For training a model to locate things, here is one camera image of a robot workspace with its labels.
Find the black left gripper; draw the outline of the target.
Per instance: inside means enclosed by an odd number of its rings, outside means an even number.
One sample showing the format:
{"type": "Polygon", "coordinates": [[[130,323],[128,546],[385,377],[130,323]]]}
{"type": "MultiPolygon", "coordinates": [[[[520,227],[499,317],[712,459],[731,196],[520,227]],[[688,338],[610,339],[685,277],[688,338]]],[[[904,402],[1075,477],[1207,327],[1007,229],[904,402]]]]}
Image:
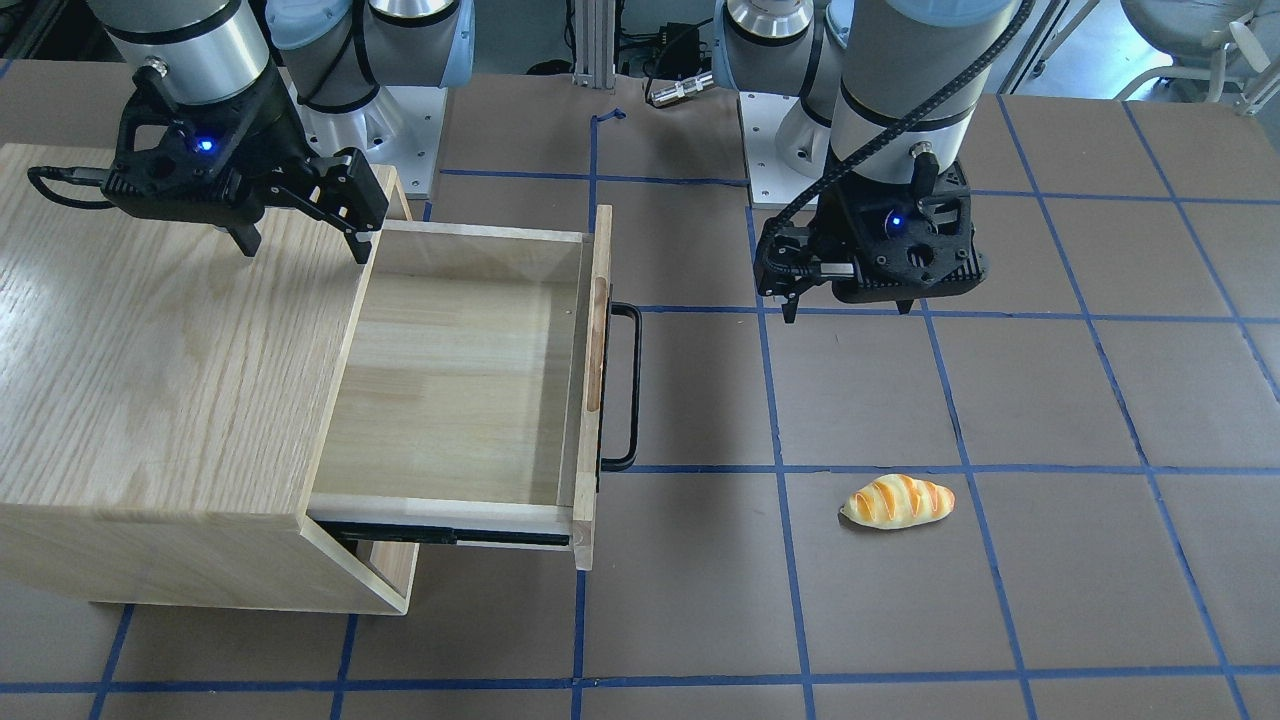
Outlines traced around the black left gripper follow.
{"type": "Polygon", "coordinates": [[[782,300],[787,324],[800,296],[827,282],[840,302],[892,301],[906,316],[918,299],[974,290],[988,269],[974,246],[963,167],[937,170],[923,160],[906,184],[849,173],[820,195],[815,228],[771,218],[754,256],[756,292],[782,300]]]}

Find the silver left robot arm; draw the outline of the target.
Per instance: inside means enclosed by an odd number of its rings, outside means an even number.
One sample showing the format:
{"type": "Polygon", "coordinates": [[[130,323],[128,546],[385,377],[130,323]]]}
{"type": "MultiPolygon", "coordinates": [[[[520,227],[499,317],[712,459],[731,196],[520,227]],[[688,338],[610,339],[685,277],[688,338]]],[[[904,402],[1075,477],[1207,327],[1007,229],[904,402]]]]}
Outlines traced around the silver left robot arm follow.
{"type": "Polygon", "coordinates": [[[966,293],[989,264],[975,246],[957,163],[995,59],[1030,1],[719,1],[717,85],[788,95],[828,131],[818,177],[765,220],[756,292],[794,323],[829,284],[844,304],[966,293]]]}

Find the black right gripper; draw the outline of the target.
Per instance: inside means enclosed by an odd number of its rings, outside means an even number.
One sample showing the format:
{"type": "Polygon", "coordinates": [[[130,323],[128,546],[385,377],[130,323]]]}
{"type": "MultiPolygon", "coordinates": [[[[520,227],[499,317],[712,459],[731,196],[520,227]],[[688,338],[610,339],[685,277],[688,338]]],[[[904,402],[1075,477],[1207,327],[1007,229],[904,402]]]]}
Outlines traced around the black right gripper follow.
{"type": "Polygon", "coordinates": [[[369,236],[381,228],[389,199],[362,150],[311,158],[276,65],[236,96],[201,105],[179,104],[152,67],[133,81],[102,184],[108,201],[136,218],[224,225],[255,258],[268,187],[270,206],[328,223],[357,264],[369,263],[369,236]]]}

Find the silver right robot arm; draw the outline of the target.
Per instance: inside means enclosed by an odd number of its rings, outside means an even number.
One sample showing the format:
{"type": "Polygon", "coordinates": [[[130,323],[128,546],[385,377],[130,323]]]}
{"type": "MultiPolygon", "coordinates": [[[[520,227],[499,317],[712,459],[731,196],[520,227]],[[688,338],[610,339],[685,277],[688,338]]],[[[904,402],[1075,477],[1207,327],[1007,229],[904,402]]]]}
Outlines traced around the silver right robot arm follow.
{"type": "Polygon", "coordinates": [[[215,225],[246,256],[268,208],[335,227],[357,263],[417,135],[390,88],[466,85],[471,1],[92,1],[132,67],[105,204],[215,225]]]}

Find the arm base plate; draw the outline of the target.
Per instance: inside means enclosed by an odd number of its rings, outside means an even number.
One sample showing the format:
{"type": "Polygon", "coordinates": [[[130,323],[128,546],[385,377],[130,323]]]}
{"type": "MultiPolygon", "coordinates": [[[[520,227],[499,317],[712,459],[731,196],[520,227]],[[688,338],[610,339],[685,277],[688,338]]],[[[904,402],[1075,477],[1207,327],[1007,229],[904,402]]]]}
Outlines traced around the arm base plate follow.
{"type": "Polygon", "coordinates": [[[436,177],[448,88],[390,86],[342,114],[298,108],[310,146],[321,155],[360,149],[371,164],[393,165],[411,200],[429,200],[436,177]]]}
{"type": "Polygon", "coordinates": [[[751,206],[780,210],[823,176],[829,127],[791,96],[741,92],[739,110],[751,206]]]}

